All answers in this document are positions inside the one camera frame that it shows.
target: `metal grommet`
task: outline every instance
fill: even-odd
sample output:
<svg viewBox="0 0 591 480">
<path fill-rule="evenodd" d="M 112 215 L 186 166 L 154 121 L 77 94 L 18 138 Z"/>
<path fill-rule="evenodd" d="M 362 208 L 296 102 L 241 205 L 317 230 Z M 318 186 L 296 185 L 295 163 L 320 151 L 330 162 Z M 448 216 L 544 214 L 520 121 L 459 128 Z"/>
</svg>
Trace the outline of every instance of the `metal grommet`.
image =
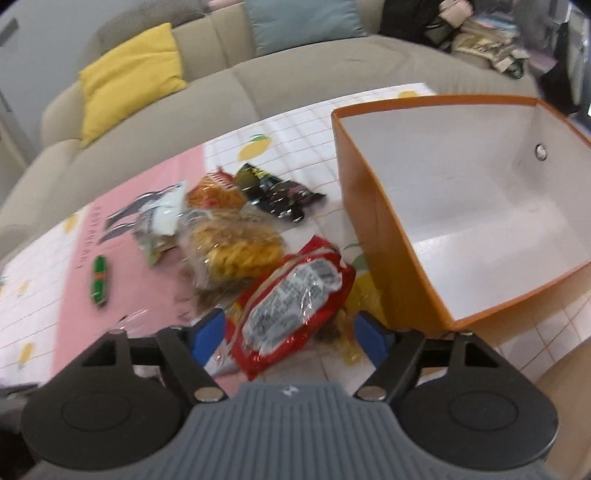
<svg viewBox="0 0 591 480">
<path fill-rule="evenodd" d="M 357 397 L 365 401 L 382 401 L 386 398 L 386 391 L 382 387 L 370 385 L 360 388 Z"/>
<path fill-rule="evenodd" d="M 195 398 L 204 403 L 220 401 L 224 392 L 218 387 L 202 387 L 195 391 Z"/>
<path fill-rule="evenodd" d="M 548 151 L 546 150 L 546 147 L 543 146 L 541 143 L 538 143 L 535 146 L 535 157 L 539 161 L 544 161 L 546 158 L 548 158 Z"/>
</svg>

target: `white door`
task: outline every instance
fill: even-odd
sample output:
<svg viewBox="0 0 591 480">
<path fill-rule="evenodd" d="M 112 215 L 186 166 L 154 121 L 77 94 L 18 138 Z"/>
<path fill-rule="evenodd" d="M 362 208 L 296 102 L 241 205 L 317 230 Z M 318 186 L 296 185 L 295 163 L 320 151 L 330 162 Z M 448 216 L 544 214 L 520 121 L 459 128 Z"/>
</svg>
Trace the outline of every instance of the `white door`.
<svg viewBox="0 0 591 480">
<path fill-rule="evenodd" d="M 24 171 L 22 160 L 0 130 L 0 208 Z"/>
</svg>

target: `black snack package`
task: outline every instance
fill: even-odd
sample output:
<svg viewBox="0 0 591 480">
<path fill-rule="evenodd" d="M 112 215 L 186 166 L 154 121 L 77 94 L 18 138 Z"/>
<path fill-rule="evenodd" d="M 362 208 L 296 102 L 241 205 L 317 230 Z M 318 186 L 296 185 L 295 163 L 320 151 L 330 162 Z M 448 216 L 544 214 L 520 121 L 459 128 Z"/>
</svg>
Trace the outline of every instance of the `black snack package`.
<svg viewBox="0 0 591 480">
<path fill-rule="evenodd" d="M 269 172 L 245 163 L 234 176 L 234 183 L 248 200 L 277 218 L 292 222 L 304 219 L 303 207 L 322 200 L 326 195 L 311 192 L 292 180 L 282 180 Z"/>
</svg>

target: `sofa backrest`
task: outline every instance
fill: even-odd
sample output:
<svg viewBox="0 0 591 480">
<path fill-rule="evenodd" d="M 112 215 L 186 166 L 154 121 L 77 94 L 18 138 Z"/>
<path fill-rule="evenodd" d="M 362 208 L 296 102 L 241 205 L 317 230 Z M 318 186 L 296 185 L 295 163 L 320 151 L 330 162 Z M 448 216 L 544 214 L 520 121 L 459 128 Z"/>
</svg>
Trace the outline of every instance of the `sofa backrest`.
<svg viewBox="0 0 591 480">
<path fill-rule="evenodd" d="M 368 34 L 376 34 L 384 0 L 356 0 Z M 212 12 L 173 30 L 188 82 L 206 77 L 255 57 L 252 29 L 244 3 Z M 78 67 L 98 59 L 100 47 L 93 38 L 86 45 Z M 71 85 L 45 109 L 41 119 L 41 141 L 49 147 L 63 140 L 80 138 L 84 97 L 79 83 Z"/>
</svg>

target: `blue pillow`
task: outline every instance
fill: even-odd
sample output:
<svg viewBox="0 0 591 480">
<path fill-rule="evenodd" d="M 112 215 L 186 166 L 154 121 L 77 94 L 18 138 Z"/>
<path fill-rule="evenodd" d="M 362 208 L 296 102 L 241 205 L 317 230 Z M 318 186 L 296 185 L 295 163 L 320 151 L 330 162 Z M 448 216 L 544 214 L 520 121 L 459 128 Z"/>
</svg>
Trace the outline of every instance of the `blue pillow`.
<svg viewBox="0 0 591 480">
<path fill-rule="evenodd" d="M 355 0 L 246 0 L 256 56 L 288 48 L 364 37 Z"/>
</svg>

